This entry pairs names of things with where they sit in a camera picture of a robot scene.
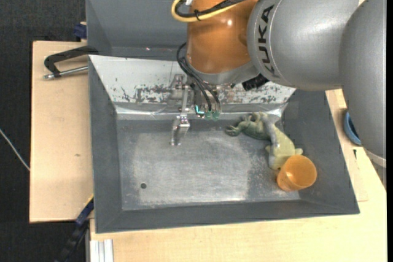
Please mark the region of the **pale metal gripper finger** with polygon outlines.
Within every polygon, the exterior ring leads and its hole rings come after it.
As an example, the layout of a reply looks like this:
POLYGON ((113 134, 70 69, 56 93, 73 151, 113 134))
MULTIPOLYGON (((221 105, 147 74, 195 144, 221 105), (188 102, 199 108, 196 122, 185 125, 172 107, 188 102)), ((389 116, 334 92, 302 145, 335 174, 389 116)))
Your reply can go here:
POLYGON ((171 140, 170 144, 172 146, 177 146, 178 145, 178 127, 180 125, 179 119, 176 118, 172 121, 171 125, 171 140))
POLYGON ((187 134, 190 128, 190 122, 188 120, 187 114, 180 114, 179 124, 177 126, 177 144, 181 145, 183 138, 187 134))

